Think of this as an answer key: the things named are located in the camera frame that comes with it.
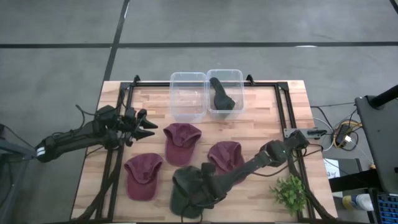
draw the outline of wooden tabletop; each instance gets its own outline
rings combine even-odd
[[[301,80],[285,82],[289,83],[297,127],[313,128],[315,125],[304,82]],[[105,105],[116,106],[119,85],[120,82],[104,82],[99,99],[99,108]],[[245,112],[233,120],[215,121],[207,114],[202,123],[193,124],[201,129],[202,136],[195,147],[191,165],[200,167],[202,162],[206,162],[206,155],[210,147],[219,141],[240,142],[243,156],[245,160],[249,160],[268,141],[272,139],[283,140],[274,88],[245,87],[245,99]],[[282,93],[287,126],[289,127],[290,122],[284,99],[285,97]],[[159,128],[154,130],[154,136],[141,139],[135,142],[132,147],[125,146],[123,163],[131,157],[147,152],[158,153],[164,158],[166,137],[163,129],[175,122],[174,118],[169,115],[169,88],[135,87],[132,106],[137,111],[145,108],[148,111],[148,120],[158,125]],[[88,151],[90,152],[95,148],[97,147],[93,146]],[[316,146],[310,146],[308,147],[308,152],[318,149]],[[98,193],[103,176],[105,158],[105,150],[94,152],[86,158],[73,207],[73,218],[81,215]],[[305,157],[304,161],[311,191],[326,210],[337,217],[321,152]],[[271,174],[281,167],[265,167],[258,170],[258,172]],[[114,210],[114,222],[180,222],[180,217],[172,214],[169,210],[172,190],[171,179],[176,169],[178,167],[172,166],[165,161],[159,171],[159,184],[155,197],[148,202],[138,202],[129,199],[126,194],[127,172],[122,168]],[[205,210],[203,212],[203,221],[296,221],[297,217],[291,217],[283,205],[274,202],[273,196],[269,193],[269,187],[274,186],[278,178],[286,178],[288,176],[288,169],[273,177],[248,176],[244,182],[235,185],[228,193],[228,196],[218,203],[214,209]],[[106,212],[108,211],[108,200],[105,201],[104,211]],[[194,222],[198,220],[185,218],[184,221]]]

